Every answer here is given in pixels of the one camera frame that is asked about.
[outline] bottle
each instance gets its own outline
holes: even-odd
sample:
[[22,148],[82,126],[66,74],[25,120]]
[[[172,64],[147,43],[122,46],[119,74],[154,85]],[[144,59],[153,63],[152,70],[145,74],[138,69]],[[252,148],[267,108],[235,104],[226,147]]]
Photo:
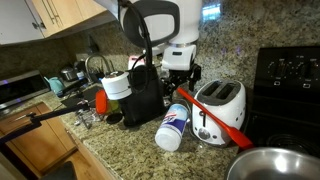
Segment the bottle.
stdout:
[[187,108],[181,104],[173,104],[156,133],[157,145],[166,151],[176,151],[180,146],[187,119]]

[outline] wall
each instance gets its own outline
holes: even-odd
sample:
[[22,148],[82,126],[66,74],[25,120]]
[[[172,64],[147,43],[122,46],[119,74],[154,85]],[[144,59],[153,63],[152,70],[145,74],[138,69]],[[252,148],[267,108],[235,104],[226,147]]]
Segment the wall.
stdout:
[[[260,47],[320,44],[319,1],[203,0],[203,7],[208,6],[220,6],[221,13],[201,19],[196,62],[203,70],[196,88],[219,78],[252,88]],[[86,52],[88,34],[117,70],[127,67],[128,55],[141,53],[118,23],[111,22],[58,40],[0,48],[0,73],[37,67],[53,74],[58,66],[74,61],[76,53]]]

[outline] stove top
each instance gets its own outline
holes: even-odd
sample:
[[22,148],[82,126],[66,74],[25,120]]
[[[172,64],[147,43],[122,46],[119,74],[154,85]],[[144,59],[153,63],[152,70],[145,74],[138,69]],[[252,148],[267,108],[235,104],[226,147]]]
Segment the stove top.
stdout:
[[320,47],[261,48],[244,133],[320,158]]

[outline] kitchen counter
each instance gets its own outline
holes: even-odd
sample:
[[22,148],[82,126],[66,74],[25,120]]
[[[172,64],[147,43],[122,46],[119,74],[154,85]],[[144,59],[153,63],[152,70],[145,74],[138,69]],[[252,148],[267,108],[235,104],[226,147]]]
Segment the kitchen counter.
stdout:
[[[60,105],[59,98],[48,92],[26,101],[11,113],[41,102],[51,110]],[[132,129],[127,129],[122,122],[115,125],[93,122],[89,130],[83,124],[74,125],[74,113],[60,118],[66,128],[118,179],[223,179],[230,159],[238,150],[237,146],[212,147],[195,139],[186,128],[179,149],[166,152],[154,140],[163,117]]]

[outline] stainless steel bowl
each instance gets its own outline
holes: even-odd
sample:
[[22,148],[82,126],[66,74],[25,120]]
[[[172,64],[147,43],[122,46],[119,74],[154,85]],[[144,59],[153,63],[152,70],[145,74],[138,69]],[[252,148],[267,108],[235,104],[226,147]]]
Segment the stainless steel bowl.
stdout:
[[226,180],[319,180],[320,159],[280,148],[254,148],[229,164]]

